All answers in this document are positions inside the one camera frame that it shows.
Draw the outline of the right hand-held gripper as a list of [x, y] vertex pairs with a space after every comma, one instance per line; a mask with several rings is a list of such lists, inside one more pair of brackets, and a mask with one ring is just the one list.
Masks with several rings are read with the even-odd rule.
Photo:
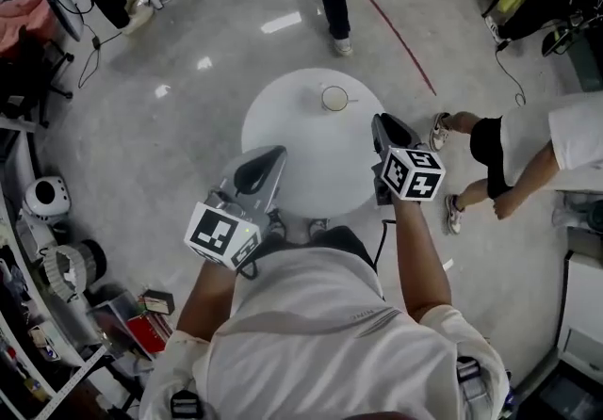
[[371, 132], [380, 158], [372, 167], [377, 204], [390, 205], [394, 199], [433, 201], [446, 175], [438, 154], [429, 150], [415, 130], [388, 113], [374, 115]]

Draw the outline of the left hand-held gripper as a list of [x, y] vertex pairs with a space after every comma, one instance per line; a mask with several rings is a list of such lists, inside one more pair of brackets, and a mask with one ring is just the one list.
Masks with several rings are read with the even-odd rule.
[[184, 242], [197, 255], [241, 271], [269, 226], [287, 161], [282, 145], [251, 149], [231, 160], [204, 202], [198, 202]]

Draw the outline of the person's right forearm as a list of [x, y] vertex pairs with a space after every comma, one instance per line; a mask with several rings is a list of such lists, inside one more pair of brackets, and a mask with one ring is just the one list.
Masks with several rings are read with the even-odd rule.
[[418, 202], [394, 199], [401, 292], [416, 322], [431, 309], [451, 304], [448, 277]]

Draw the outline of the person's left forearm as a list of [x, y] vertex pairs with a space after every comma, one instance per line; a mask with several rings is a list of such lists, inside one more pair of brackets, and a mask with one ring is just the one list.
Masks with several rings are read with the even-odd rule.
[[235, 285], [234, 271], [204, 262], [176, 329], [209, 342], [230, 317]]

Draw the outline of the white round table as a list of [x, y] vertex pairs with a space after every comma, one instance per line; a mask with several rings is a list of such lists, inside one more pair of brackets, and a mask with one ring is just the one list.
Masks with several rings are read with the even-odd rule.
[[[339, 112], [321, 106], [321, 92], [339, 86], [349, 103]], [[282, 145], [287, 161], [278, 206], [301, 218], [336, 218], [374, 194], [371, 121], [383, 113], [376, 95], [359, 80], [330, 69], [301, 69], [268, 84], [249, 108], [241, 147]]]

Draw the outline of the person's black shorts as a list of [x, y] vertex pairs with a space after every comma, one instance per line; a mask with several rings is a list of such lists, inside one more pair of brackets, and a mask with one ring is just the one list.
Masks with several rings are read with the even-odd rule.
[[364, 243], [347, 226], [337, 226], [330, 230], [318, 233], [305, 244], [294, 244], [281, 235], [270, 233], [262, 243], [253, 251], [251, 261], [256, 261], [274, 252], [282, 250], [301, 250], [327, 248], [340, 250], [361, 258], [372, 270], [377, 273], [377, 266], [369, 256]]

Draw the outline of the small brown box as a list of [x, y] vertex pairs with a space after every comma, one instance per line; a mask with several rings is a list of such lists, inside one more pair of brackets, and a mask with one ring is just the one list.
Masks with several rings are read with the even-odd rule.
[[159, 315], [171, 315], [174, 312], [175, 306], [171, 293], [147, 289], [140, 299], [146, 311]]

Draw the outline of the red book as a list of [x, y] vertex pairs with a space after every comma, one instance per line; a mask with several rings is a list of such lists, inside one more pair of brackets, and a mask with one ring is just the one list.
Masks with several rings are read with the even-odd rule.
[[164, 351], [172, 329], [162, 315], [143, 313], [125, 321], [127, 329], [149, 356]]

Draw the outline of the clear plastic box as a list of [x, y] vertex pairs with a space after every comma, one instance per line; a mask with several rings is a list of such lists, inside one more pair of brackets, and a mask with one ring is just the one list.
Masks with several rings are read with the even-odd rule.
[[152, 360], [154, 356], [142, 346], [127, 326], [127, 321], [139, 314], [134, 297], [128, 291], [92, 306], [87, 311], [88, 318], [94, 322], [98, 334], [114, 357], [120, 358], [129, 352], [138, 358]]

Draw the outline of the grey woven basket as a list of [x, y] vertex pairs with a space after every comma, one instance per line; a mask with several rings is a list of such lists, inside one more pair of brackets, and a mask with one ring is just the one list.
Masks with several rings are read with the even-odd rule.
[[92, 239], [49, 248], [43, 269], [52, 292], [64, 302], [81, 296], [106, 273], [106, 255]]

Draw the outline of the person's white shirt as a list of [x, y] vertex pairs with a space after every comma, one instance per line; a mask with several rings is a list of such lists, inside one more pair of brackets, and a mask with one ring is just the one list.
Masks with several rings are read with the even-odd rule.
[[[503, 362], [454, 307], [414, 321], [344, 251], [278, 251], [258, 266], [255, 279], [237, 280], [231, 315], [209, 342], [172, 334], [140, 420], [171, 420], [171, 397], [183, 389], [219, 420], [497, 420], [509, 391]], [[478, 379], [458, 382], [460, 356], [479, 362]]]

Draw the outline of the white round robot head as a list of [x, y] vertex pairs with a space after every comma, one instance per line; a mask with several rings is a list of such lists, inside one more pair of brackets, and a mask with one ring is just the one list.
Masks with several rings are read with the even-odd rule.
[[22, 208], [33, 218], [53, 224], [67, 216], [71, 205], [64, 180], [60, 176], [45, 176], [26, 189]]

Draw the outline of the round dark floor fan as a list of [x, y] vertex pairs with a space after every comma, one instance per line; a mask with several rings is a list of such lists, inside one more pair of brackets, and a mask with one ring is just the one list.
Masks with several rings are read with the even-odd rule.
[[556, 227], [574, 227], [603, 234], [603, 194], [564, 191], [551, 222]]

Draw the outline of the white storage shelf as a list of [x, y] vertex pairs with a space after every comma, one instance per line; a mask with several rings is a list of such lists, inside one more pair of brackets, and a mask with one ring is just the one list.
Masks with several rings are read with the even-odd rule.
[[0, 117], [14, 133], [0, 164], [0, 360], [12, 368], [0, 377], [0, 400], [19, 420], [49, 420], [72, 390], [108, 357], [103, 338], [87, 316], [87, 291], [70, 302], [49, 287], [42, 261], [65, 242], [66, 217], [47, 224], [22, 208], [35, 171], [29, 121]]

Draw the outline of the white cabinet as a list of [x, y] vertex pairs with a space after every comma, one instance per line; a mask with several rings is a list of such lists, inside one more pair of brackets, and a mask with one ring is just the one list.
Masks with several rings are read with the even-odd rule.
[[564, 259], [559, 358], [603, 383], [603, 265], [569, 251]]

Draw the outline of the black office chair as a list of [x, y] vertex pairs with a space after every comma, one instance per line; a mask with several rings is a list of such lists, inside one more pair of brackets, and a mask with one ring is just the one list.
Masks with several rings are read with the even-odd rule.
[[48, 43], [60, 55], [56, 63], [46, 56], [47, 47], [28, 32], [19, 29], [16, 52], [10, 57], [0, 56], [0, 116], [7, 119], [30, 119], [34, 108], [39, 112], [39, 125], [48, 128], [46, 104], [51, 92], [73, 98], [71, 91], [58, 89], [53, 80], [65, 62], [71, 64], [74, 55], [65, 52], [54, 40]]

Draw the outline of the black standing fan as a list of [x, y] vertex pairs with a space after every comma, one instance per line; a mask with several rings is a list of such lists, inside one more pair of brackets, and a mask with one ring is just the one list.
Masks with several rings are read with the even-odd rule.
[[83, 14], [73, 0], [47, 0], [67, 34], [80, 42], [84, 33]]

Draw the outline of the pink chair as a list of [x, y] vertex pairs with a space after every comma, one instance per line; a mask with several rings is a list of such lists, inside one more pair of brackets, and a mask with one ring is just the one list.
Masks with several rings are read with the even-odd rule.
[[0, 3], [0, 57], [16, 55], [22, 27], [41, 44], [55, 37], [57, 19], [47, 0], [8, 0]]

